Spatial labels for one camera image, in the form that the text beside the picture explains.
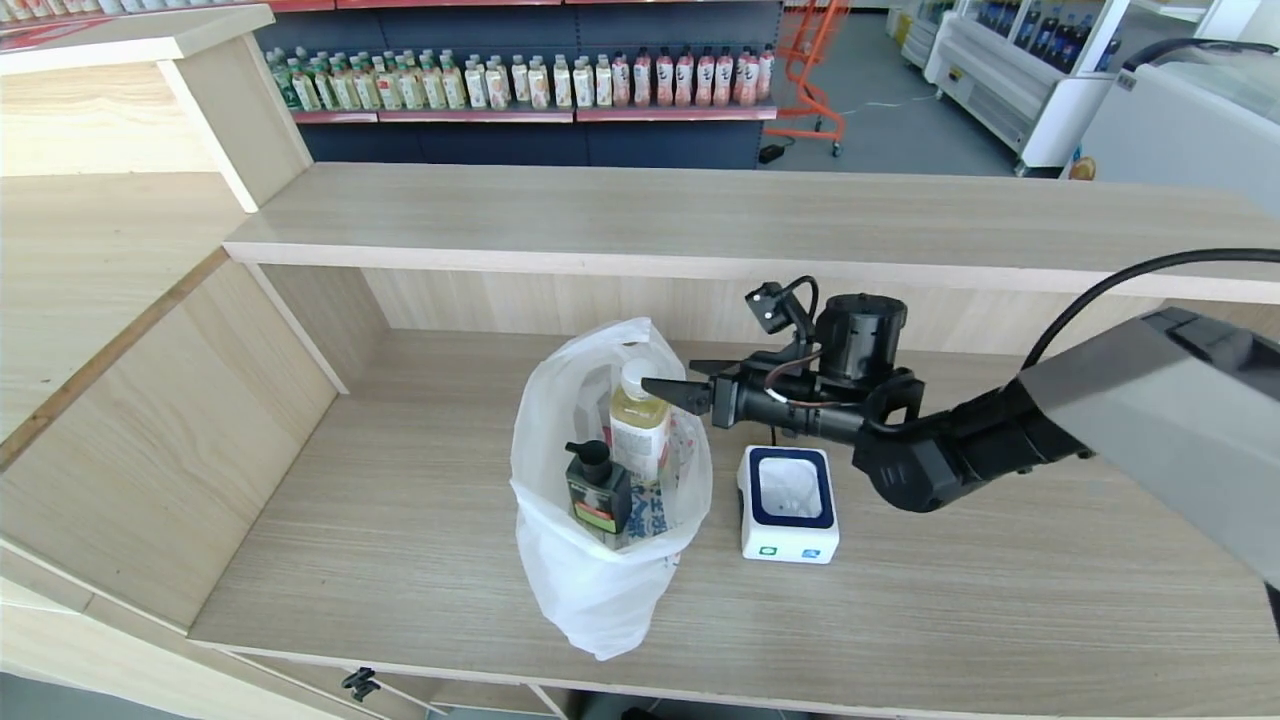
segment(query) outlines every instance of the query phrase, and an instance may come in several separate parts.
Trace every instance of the blue shelf back panel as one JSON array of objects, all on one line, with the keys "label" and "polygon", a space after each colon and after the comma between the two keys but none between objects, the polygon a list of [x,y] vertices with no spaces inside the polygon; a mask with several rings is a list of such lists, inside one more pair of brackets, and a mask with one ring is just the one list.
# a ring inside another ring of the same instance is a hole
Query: blue shelf back panel
[{"label": "blue shelf back panel", "polygon": [[[453,49],[526,59],[543,55],[595,58],[641,45],[657,55],[668,46],[695,54],[728,45],[777,44],[781,1],[637,3],[498,8],[394,8],[287,13],[256,32],[264,49],[317,50]],[[302,126],[316,160],[374,163],[465,163],[511,165],[608,165],[641,168],[754,168],[763,123],[635,122],[573,124],[349,124]]]}]

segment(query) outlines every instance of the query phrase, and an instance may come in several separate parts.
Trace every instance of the white scanner box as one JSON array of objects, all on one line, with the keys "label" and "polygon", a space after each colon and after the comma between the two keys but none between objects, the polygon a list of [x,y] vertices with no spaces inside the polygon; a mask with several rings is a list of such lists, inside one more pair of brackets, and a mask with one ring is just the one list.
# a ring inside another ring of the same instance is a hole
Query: white scanner box
[{"label": "white scanner box", "polygon": [[826,565],[840,544],[827,454],[748,446],[737,469],[742,557]]}]

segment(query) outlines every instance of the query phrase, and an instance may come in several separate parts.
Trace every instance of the robotic arm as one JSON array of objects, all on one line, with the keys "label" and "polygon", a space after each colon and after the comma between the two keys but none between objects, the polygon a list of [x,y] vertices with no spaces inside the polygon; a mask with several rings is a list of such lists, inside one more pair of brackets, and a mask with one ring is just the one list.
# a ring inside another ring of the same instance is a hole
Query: robotic arm
[{"label": "robotic arm", "polygon": [[[804,283],[808,314],[794,295]],[[1097,452],[1280,585],[1280,345],[1167,307],[1037,364],[1050,334],[1004,387],[922,418],[924,383],[896,366],[906,305],[840,295],[814,319],[817,296],[808,277],[764,283],[746,304],[771,334],[794,328],[787,347],[694,360],[708,380],[646,378],[645,389],[716,427],[748,420],[850,445],[879,495],[915,512]],[[896,411],[905,420],[888,424]]]}]

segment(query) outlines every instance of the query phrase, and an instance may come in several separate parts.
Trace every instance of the counter top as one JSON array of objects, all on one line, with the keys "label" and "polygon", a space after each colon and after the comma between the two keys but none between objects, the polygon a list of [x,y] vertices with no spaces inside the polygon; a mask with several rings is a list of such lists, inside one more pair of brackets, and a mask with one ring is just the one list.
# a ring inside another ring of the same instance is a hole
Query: counter top
[{"label": "counter top", "polygon": [[[1152,256],[1251,246],[1280,247],[1280,222],[1208,190],[364,163],[316,164],[225,243],[251,263],[1073,293]],[[1280,270],[1188,265],[1114,292],[1280,304]]]},{"label": "counter top", "polygon": [[74,19],[42,31],[51,36],[61,29],[65,35],[27,50],[0,53],[0,76],[178,60],[274,20],[265,4]]},{"label": "counter top", "polygon": [[0,439],[244,219],[212,173],[4,178],[0,215]]},{"label": "counter top", "polygon": [[[992,483],[931,515],[884,503],[826,446],[828,566],[748,561],[746,424],[709,429],[712,511],[644,644],[609,662],[541,618],[517,556],[507,448],[562,341],[390,331],[334,401],[191,638],[474,680],[868,716],[1280,715],[1262,583],[1101,461]],[[684,359],[740,346],[673,343]],[[1006,356],[902,352],[925,411],[1006,380]]]}]

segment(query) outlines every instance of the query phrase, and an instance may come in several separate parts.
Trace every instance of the black cable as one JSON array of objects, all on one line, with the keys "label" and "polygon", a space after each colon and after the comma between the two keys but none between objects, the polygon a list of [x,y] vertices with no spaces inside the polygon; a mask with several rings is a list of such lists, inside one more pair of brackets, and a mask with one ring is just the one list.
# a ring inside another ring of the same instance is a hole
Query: black cable
[{"label": "black cable", "polygon": [[783,295],[792,292],[795,288],[808,284],[813,290],[813,295],[809,296],[809,319],[814,319],[814,314],[818,313],[818,281],[813,279],[813,275],[800,275],[799,278],[787,283],[787,287],[782,288]]},{"label": "black cable", "polygon": [[[1027,354],[1027,360],[1023,361],[1023,370],[1030,368],[1032,365],[1039,363],[1039,359],[1044,355],[1050,343],[1053,338],[1062,332],[1062,328],[1068,325],[1076,315],[1093,302],[1103,292],[1111,290],[1112,287],[1133,279],[1138,275],[1144,275],[1147,273],[1153,273],[1156,270],[1164,270],[1165,268],[1174,268],[1176,265],[1187,265],[1190,263],[1221,263],[1221,261],[1243,261],[1243,263],[1280,263],[1280,249],[1268,247],[1220,247],[1211,250],[1188,250],[1185,252],[1174,252],[1172,255],[1162,255],[1160,258],[1152,258],[1151,260],[1144,260],[1137,265],[1130,265],[1120,272],[1107,275],[1101,282],[1091,287],[1089,290],[1080,293],[1062,313],[1053,319],[1052,323],[1044,329],[1039,340],[1032,347],[1032,351]],[[895,384],[893,379],[872,389],[870,395],[867,396],[864,405],[870,404],[872,400],[878,398],[879,395],[892,389]],[[879,434],[901,434],[915,428],[919,428],[927,423],[937,420],[940,416],[947,414],[947,410],[927,415],[915,420],[909,420],[906,423],[899,423],[896,425],[888,425],[879,421],[876,418],[863,418],[863,425],[879,433]]]},{"label": "black cable", "polygon": [[1112,287],[1133,279],[1138,275],[1144,275],[1147,273],[1153,273],[1156,270],[1164,270],[1165,268],[1172,268],[1175,265],[1187,265],[1190,263],[1220,263],[1220,261],[1244,261],[1244,263],[1280,263],[1280,250],[1267,249],[1267,247],[1220,247],[1213,250],[1188,250],[1185,252],[1174,252],[1172,255],[1162,255],[1160,258],[1152,258],[1151,260],[1144,260],[1137,265],[1130,265],[1117,273],[1112,273],[1106,277],[1102,282],[1091,287],[1089,290],[1080,293],[1066,310],[1053,319],[1041,334],[1036,345],[1032,346],[1032,351],[1027,354],[1027,360],[1023,360],[1023,370],[1030,368],[1032,365],[1039,363],[1041,356],[1048,350],[1053,338],[1062,332],[1082,310],[1100,295],[1111,290]]}]

